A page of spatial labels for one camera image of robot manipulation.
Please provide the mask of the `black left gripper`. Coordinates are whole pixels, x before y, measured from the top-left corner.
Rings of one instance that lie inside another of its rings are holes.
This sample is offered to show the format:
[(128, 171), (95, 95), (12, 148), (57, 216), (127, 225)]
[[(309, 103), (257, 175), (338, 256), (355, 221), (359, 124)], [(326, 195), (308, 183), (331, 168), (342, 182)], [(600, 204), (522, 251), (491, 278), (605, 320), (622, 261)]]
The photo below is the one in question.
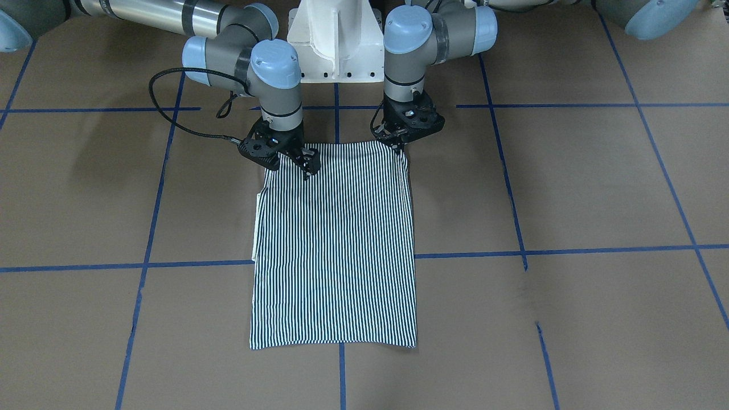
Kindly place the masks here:
[(440, 132), (444, 125), (445, 118), (437, 113), (430, 96), (415, 96), (409, 102), (383, 96), (370, 121), (370, 131), (375, 140), (401, 155), (407, 144)]

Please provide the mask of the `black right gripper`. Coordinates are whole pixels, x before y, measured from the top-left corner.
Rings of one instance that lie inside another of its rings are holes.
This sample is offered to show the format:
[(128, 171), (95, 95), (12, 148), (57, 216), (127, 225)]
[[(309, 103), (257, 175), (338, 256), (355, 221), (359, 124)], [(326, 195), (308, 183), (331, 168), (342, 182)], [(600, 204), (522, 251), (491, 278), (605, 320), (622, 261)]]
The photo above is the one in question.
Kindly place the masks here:
[(260, 118), (239, 143), (239, 153), (266, 169), (279, 169), (279, 155), (287, 156), (302, 171), (303, 178), (309, 178), (320, 171), (321, 155), (317, 149), (303, 146), (303, 132), (303, 122), (291, 130), (281, 132)]

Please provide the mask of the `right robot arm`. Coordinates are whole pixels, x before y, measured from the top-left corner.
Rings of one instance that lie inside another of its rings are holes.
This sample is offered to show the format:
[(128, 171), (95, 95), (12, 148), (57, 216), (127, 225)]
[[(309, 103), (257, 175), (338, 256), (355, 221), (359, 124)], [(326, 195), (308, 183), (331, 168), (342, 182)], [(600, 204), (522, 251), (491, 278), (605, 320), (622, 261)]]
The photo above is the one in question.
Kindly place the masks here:
[(237, 97), (259, 102), (261, 115), (245, 137), (195, 132), (236, 145), (240, 155), (276, 171), (281, 156), (305, 177), (320, 171), (320, 152), (303, 138), (301, 68), (296, 50), (278, 39), (279, 21), (263, 3), (235, 7), (215, 1), (3, 1), (2, 52), (30, 46), (40, 36), (80, 16), (108, 16), (185, 35), (182, 65), (156, 73), (148, 85), (157, 111), (154, 84), (184, 73), (202, 85), (229, 91), (217, 112), (227, 116)]

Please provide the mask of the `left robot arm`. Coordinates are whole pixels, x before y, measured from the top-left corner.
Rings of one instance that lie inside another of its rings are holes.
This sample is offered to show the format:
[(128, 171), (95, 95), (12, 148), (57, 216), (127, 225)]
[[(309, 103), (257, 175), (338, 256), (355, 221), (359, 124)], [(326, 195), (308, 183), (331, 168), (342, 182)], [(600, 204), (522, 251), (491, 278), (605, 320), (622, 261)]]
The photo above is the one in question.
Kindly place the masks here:
[[(374, 140), (400, 153), (404, 145), (443, 129), (444, 117), (425, 89), (427, 68), (491, 49), (498, 11), (526, 13), (547, 1), (406, 1), (384, 23), (384, 88), (371, 122)], [(583, 1), (629, 36), (652, 40), (679, 26), (696, 1)]]

